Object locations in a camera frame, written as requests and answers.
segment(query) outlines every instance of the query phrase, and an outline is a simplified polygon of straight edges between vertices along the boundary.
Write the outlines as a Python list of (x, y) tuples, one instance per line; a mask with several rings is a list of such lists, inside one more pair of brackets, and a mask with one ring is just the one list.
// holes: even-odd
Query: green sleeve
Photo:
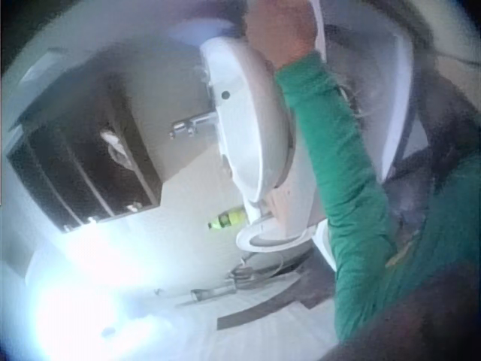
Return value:
[(377, 285), (396, 251), (386, 195), (355, 118), (319, 54), (280, 69), (277, 82), (304, 136), (328, 217), (337, 265), (335, 323), (342, 340), (374, 312)]

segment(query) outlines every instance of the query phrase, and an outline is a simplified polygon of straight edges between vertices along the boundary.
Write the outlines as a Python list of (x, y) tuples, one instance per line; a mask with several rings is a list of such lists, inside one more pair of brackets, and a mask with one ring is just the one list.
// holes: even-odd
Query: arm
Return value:
[(385, 264), (395, 253), (386, 197), (355, 120), (314, 52), (317, 29), (307, 0), (258, 0), (247, 37), (278, 69), (277, 82), (307, 145), (329, 219), (337, 263), (336, 329), (344, 339), (375, 312)]
[(395, 254), (386, 196), (351, 110), (319, 54), (281, 68), (277, 82), (301, 128), (329, 219), (337, 264), (336, 330), (342, 339), (371, 316), (377, 284)]

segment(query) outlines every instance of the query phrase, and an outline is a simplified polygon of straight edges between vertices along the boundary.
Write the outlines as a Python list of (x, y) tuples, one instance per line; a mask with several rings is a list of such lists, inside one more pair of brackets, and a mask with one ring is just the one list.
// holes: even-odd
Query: toilet seat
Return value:
[(287, 250), (309, 241), (316, 226), (306, 228), (301, 234), (286, 235), (279, 221), (271, 215), (245, 226), (238, 234), (236, 243), (247, 252), (269, 253)]

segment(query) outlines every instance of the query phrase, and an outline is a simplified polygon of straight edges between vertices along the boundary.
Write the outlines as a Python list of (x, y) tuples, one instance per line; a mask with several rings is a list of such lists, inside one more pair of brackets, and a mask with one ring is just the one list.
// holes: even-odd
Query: hand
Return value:
[(317, 26), (308, 0), (257, 0), (245, 21), (250, 45), (276, 69), (314, 50)]

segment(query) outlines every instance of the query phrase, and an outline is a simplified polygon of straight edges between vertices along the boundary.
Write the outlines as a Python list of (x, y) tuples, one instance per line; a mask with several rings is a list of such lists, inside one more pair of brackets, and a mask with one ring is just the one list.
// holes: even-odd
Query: bright light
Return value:
[(98, 284), (122, 289), (148, 279), (147, 270), (116, 241), (116, 234), (90, 223), (64, 235), (65, 255)]
[(63, 285), (41, 295), (36, 331), (51, 360), (107, 359), (101, 332), (117, 319), (116, 305), (108, 295), (87, 287)]
[(126, 356), (127, 353), (147, 344), (154, 334), (158, 333), (158, 326), (159, 319), (154, 316), (127, 322), (109, 341), (110, 355), (114, 358)]

